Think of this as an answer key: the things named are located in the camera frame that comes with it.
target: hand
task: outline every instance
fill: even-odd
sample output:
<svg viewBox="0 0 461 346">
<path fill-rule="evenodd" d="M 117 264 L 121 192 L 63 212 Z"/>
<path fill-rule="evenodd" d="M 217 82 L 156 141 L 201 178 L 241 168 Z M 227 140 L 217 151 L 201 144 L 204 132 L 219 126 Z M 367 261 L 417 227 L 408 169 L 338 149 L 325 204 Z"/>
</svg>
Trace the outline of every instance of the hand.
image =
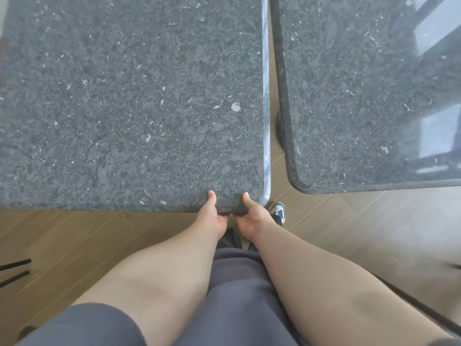
<svg viewBox="0 0 461 346">
<path fill-rule="evenodd" d="M 244 193 L 242 198 L 243 203 L 248 208 L 248 215 L 234 214 L 234 217 L 238 223 L 240 232 L 245 236 L 245 238 L 255 242 L 257 234 L 264 228 L 264 226 L 270 223 L 275 223 L 275 221 L 266 209 L 250 199 L 250 195 L 248 193 Z"/>
<path fill-rule="evenodd" d="M 198 212 L 195 223 L 211 229 L 216 233 L 218 239 L 220 239 L 226 232 L 229 215 L 218 214 L 215 205 L 216 194 L 213 191 L 208 191 L 208 200 Z"/>
</svg>

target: person's left arm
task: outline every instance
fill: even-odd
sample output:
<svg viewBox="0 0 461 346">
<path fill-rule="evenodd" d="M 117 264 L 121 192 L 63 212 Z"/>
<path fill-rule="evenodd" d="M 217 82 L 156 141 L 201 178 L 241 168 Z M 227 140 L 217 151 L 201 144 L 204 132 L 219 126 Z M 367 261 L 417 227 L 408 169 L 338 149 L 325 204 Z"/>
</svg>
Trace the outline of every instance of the person's left arm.
<svg viewBox="0 0 461 346">
<path fill-rule="evenodd" d="M 216 244 L 229 218 L 218 215 L 215 204 L 210 191 L 192 226 L 124 259 L 74 305 L 116 307 L 135 321 L 147 345 L 170 346 L 208 290 Z"/>
</svg>

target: tabletop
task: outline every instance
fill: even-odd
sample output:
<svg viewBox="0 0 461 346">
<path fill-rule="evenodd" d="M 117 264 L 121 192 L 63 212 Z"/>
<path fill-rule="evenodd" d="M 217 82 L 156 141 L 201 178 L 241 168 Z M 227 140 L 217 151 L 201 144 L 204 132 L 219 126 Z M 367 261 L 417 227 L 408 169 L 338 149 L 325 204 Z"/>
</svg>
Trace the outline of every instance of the tabletop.
<svg viewBox="0 0 461 346">
<path fill-rule="evenodd" d="M 270 0 L 288 177 L 461 185 L 461 0 Z"/>
<path fill-rule="evenodd" d="M 266 0 L 10 0 L 2 41 L 0 206 L 268 200 Z"/>
</svg>

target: foot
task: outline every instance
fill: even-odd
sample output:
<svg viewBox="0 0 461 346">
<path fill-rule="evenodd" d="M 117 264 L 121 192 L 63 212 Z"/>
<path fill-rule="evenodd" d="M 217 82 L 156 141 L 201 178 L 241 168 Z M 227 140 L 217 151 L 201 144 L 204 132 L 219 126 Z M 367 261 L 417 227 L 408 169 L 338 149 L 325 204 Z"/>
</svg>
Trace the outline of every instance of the foot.
<svg viewBox="0 0 461 346">
<path fill-rule="evenodd" d="M 285 205 L 281 202 L 273 203 L 269 209 L 269 214 L 278 215 L 282 219 L 282 223 L 285 223 Z"/>
</svg>

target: black pants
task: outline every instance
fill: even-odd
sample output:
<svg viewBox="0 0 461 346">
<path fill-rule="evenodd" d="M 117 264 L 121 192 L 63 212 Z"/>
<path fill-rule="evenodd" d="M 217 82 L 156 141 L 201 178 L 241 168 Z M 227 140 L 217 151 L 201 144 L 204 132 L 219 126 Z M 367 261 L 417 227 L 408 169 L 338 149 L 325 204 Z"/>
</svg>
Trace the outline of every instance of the black pants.
<svg viewBox="0 0 461 346">
<path fill-rule="evenodd" d="M 279 215 L 271 215 L 274 219 L 275 223 L 277 223 L 280 227 L 282 226 L 282 219 Z M 218 241 L 216 245 L 216 249 L 222 248 L 234 248 L 234 249 L 242 249 L 242 241 L 240 240 L 240 236 L 234 228 L 228 228 L 226 233 L 224 233 L 223 237 Z M 258 251 L 256 246 L 250 242 L 250 246 L 248 247 L 250 251 Z"/>
</svg>

